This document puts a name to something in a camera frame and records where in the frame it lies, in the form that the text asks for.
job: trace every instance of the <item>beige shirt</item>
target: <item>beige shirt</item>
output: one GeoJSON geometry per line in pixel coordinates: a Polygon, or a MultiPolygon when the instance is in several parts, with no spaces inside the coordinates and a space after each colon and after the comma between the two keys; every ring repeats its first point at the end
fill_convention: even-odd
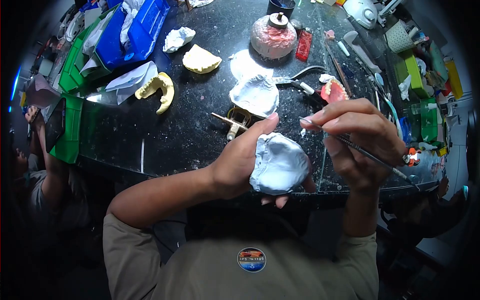
{"type": "Polygon", "coordinates": [[[112,214],[103,225],[113,300],[377,299],[376,250],[376,234],[343,237],[333,263],[293,236],[216,238],[187,242],[161,266],[151,234],[112,214]]]}

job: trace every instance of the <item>red lighter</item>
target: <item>red lighter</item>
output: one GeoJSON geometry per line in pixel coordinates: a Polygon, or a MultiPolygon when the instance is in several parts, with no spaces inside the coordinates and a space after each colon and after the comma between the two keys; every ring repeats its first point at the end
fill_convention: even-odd
{"type": "Polygon", "coordinates": [[[299,45],[295,57],[301,61],[307,61],[310,53],[310,45],[312,44],[313,30],[306,27],[300,32],[299,45]]]}

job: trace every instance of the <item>black phone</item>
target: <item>black phone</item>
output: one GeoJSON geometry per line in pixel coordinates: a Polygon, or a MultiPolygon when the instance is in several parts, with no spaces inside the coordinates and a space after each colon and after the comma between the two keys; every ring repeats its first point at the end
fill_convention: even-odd
{"type": "Polygon", "coordinates": [[[66,102],[67,99],[60,99],[45,125],[45,147],[47,153],[52,151],[53,146],[65,133],[66,102]]]}

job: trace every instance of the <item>hand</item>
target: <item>hand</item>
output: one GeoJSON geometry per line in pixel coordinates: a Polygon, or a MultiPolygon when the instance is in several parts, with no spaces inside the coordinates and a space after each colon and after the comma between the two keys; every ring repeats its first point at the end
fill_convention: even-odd
{"type": "Polygon", "coordinates": [[[440,182],[440,184],[438,185],[438,197],[439,198],[443,198],[447,192],[448,192],[448,178],[447,177],[443,177],[442,178],[442,181],[440,182]]]}
{"type": "MultiPolygon", "coordinates": [[[[351,141],[393,166],[405,164],[402,160],[405,143],[398,137],[395,125],[365,98],[334,102],[307,119],[329,134],[350,133],[351,141]]],[[[318,130],[307,122],[300,124],[308,130],[318,130]]],[[[324,144],[335,172],[344,178],[352,192],[378,192],[390,174],[333,136],[324,139],[324,144]]]]}
{"type": "Polygon", "coordinates": [[[40,113],[40,109],[33,105],[28,108],[28,112],[25,114],[25,119],[30,125],[32,125],[34,130],[36,130],[41,125],[45,125],[45,121],[43,120],[43,116],[40,113]]]}
{"type": "MultiPolygon", "coordinates": [[[[255,167],[255,149],[258,137],[270,134],[278,124],[278,114],[274,112],[267,119],[256,122],[246,132],[230,141],[222,154],[207,168],[213,177],[219,198],[231,199],[247,192],[250,175],[255,167]]],[[[315,183],[309,175],[302,184],[308,192],[315,191],[315,183]]],[[[276,198],[277,207],[282,208],[288,200],[287,195],[276,198]]]]}

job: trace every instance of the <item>forearm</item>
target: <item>forearm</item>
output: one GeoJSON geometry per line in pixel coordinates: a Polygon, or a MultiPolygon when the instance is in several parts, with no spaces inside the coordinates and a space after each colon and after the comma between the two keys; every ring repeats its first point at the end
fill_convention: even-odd
{"type": "Polygon", "coordinates": [[[45,125],[41,124],[36,128],[36,134],[40,142],[40,147],[45,162],[45,169],[49,175],[58,177],[63,183],[68,183],[68,167],[65,163],[47,153],[45,142],[45,125]]]}
{"type": "Polygon", "coordinates": [[[380,190],[350,192],[343,216],[343,231],[351,237],[366,237],[377,228],[377,208],[380,190]]]}
{"type": "Polygon", "coordinates": [[[187,207],[213,200],[209,167],[143,181],[113,198],[107,214],[135,228],[144,228],[187,207]]]}

